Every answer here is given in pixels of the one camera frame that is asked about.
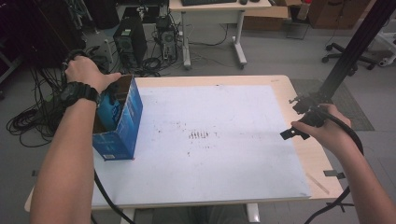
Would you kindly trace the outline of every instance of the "white paper sheet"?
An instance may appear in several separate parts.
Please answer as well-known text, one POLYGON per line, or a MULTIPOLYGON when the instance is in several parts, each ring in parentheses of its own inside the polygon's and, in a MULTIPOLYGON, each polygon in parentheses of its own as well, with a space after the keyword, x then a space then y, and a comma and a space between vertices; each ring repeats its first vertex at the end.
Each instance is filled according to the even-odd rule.
MULTIPOLYGON (((310 196, 270 86, 140 88, 133 161, 95 168, 116 204, 224 203, 310 196)), ((106 202, 97 189, 93 205, 106 202)))

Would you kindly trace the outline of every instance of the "table leg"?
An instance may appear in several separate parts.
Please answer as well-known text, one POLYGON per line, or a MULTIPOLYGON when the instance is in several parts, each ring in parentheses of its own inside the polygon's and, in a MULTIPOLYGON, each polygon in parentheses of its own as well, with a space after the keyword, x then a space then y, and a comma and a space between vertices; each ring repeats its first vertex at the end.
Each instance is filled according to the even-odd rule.
MULTIPOLYGON (((134 220, 134 208, 125 208, 122 210, 122 212, 128 218, 130 218, 131 220, 134 220)), ((128 224, 128 222, 125 219, 121 218, 120 224, 128 224)))
POLYGON ((245 10, 239 11, 238 24, 236 26, 236 36, 233 36, 233 45, 235 46, 236 54, 238 55, 239 62, 241 63, 241 68, 243 69, 245 64, 247 64, 247 59, 245 58, 244 51, 242 51, 240 39, 242 32, 242 25, 244 24, 244 14, 245 10))
POLYGON ((259 205, 247 203, 247 218, 250 223, 260 223, 259 205))
POLYGON ((191 69, 189 39, 186 34, 186 12, 181 12, 181 31, 183 32, 183 63, 186 69, 191 69))

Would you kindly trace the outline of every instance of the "blue cardboard box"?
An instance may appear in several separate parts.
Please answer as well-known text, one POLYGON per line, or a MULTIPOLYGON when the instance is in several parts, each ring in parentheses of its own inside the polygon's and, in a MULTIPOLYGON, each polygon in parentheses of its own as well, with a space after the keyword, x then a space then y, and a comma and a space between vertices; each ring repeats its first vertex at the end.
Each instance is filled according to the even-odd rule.
POLYGON ((116 130, 103 132, 104 129, 98 118, 95 118, 93 127, 93 147, 105 161, 134 158, 134 147, 142 117, 143 104, 134 78, 130 75, 122 76, 118 83, 120 86, 118 95, 127 93, 127 96, 116 130))

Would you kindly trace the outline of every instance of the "office chair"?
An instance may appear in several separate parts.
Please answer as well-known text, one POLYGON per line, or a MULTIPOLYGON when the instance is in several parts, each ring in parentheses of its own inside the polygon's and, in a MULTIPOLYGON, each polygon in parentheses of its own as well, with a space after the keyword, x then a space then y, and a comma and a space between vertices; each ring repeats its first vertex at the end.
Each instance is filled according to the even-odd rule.
MULTIPOLYGON (((330 58, 340 58, 341 55, 343 54, 343 52, 346 50, 345 48, 339 46, 336 43, 331 43, 330 45, 326 46, 326 50, 330 51, 333 48, 337 49, 338 51, 340 51, 341 53, 334 53, 334 54, 328 54, 325 57, 322 58, 322 62, 323 63, 327 63, 329 61, 330 58)), ((369 65, 367 66, 368 70, 373 70, 373 68, 375 67, 376 64, 378 64, 378 62, 374 59, 370 59, 364 56, 360 56, 359 57, 359 61, 364 62, 364 63, 368 63, 369 65)), ((355 63, 352 67, 352 69, 350 70, 350 74, 349 76, 353 76, 355 74, 355 72, 358 71, 358 65, 355 63)))

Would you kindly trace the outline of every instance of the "keyboard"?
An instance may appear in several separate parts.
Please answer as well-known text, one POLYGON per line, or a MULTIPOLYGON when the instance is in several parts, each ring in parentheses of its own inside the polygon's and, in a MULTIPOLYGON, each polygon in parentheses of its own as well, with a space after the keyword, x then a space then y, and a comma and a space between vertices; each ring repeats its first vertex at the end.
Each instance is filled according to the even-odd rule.
POLYGON ((183 7, 234 2, 236 2, 236 0, 181 0, 183 7))

